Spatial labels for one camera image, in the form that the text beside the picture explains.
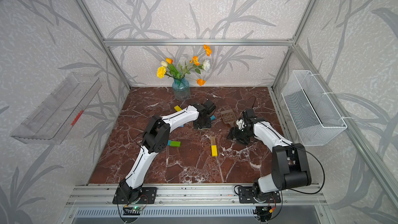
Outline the yellow block front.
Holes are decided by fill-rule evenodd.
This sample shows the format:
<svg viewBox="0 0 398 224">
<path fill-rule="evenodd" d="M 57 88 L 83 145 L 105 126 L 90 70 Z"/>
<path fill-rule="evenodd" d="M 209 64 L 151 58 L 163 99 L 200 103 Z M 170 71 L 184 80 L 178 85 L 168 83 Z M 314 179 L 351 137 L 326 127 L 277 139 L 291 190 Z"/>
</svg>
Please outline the yellow block front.
<svg viewBox="0 0 398 224">
<path fill-rule="evenodd" d="M 211 145 L 211 155 L 213 157 L 217 157 L 218 156 L 218 151 L 217 151 L 217 146 L 216 145 Z"/>
</svg>

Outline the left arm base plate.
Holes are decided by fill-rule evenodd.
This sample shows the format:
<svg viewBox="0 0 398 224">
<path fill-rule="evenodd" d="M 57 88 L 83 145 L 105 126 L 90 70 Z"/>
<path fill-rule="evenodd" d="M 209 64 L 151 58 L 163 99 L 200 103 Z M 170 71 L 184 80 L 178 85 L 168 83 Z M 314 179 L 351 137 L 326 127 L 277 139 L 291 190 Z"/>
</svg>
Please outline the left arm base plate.
<svg viewBox="0 0 398 224">
<path fill-rule="evenodd" d="M 122 190 L 117 188 L 113 198 L 113 204 L 154 204 L 157 187 L 141 187 L 134 190 Z"/>
</svg>

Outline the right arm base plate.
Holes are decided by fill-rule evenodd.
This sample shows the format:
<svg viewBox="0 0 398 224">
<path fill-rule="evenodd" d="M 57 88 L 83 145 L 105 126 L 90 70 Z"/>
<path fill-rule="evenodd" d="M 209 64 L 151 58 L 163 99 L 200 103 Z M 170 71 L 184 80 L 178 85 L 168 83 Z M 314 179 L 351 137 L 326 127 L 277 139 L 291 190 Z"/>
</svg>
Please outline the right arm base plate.
<svg viewBox="0 0 398 224">
<path fill-rule="evenodd" d="M 239 197 L 239 202 L 244 203 L 253 203 L 253 204 L 277 204 L 281 203 L 281 197 L 278 191 L 272 191 L 268 193 L 259 192 L 255 195 L 255 190 L 252 187 L 246 187 L 241 185 L 236 185 L 234 187 L 234 192 Z"/>
</svg>

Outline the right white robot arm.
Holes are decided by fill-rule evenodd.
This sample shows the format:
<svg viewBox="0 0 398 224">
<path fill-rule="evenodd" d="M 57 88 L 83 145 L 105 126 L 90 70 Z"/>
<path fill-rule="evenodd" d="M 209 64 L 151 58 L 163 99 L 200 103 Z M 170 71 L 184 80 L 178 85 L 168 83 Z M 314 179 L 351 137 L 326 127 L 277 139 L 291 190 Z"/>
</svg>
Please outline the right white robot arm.
<svg viewBox="0 0 398 224">
<path fill-rule="evenodd" d="M 273 191 L 309 186 L 312 183 L 307 152 L 303 145 L 293 144 L 278 133 L 269 122 L 259 119 L 239 119 L 227 136 L 248 144 L 254 138 L 272 152 L 271 173 L 255 181 L 257 192 Z"/>
</svg>

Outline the tan wooden block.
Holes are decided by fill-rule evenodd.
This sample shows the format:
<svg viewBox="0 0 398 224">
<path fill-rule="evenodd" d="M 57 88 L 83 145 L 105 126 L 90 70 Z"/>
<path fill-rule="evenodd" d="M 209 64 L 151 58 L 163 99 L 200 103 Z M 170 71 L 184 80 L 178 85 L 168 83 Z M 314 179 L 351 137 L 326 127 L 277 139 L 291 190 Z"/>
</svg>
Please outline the tan wooden block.
<svg viewBox="0 0 398 224">
<path fill-rule="evenodd" d="M 211 146 L 216 146 L 216 138 L 214 136 L 210 137 Z"/>
</svg>

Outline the green block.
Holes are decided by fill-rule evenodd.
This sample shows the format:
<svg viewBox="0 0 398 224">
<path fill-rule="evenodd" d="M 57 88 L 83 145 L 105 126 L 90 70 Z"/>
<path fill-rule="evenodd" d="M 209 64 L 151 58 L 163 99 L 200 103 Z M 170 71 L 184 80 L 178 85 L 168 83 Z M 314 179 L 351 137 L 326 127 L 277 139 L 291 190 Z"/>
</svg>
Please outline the green block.
<svg viewBox="0 0 398 224">
<path fill-rule="evenodd" d="M 181 146 L 181 142 L 179 142 L 179 141 L 170 141 L 169 145 L 171 147 L 180 147 Z"/>
</svg>

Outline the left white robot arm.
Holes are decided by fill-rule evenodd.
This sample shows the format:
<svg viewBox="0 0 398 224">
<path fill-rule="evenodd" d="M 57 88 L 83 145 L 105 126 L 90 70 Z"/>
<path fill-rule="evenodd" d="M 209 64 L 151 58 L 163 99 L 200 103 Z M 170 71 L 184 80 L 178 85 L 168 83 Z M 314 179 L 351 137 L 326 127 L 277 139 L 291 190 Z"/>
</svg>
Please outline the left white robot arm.
<svg viewBox="0 0 398 224">
<path fill-rule="evenodd" d="M 193 122 L 196 129 L 210 128 L 215 109 L 215 104 L 208 100 L 204 104 L 191 104 L 170 115 L 152 116 L 144 130 L 137 160 L 125 179 L 119 183 L 119 192 L 126 198 L 137 198 L 150 165 L 167 146 L 170 133 L 189 122 Z"/>
</svg>

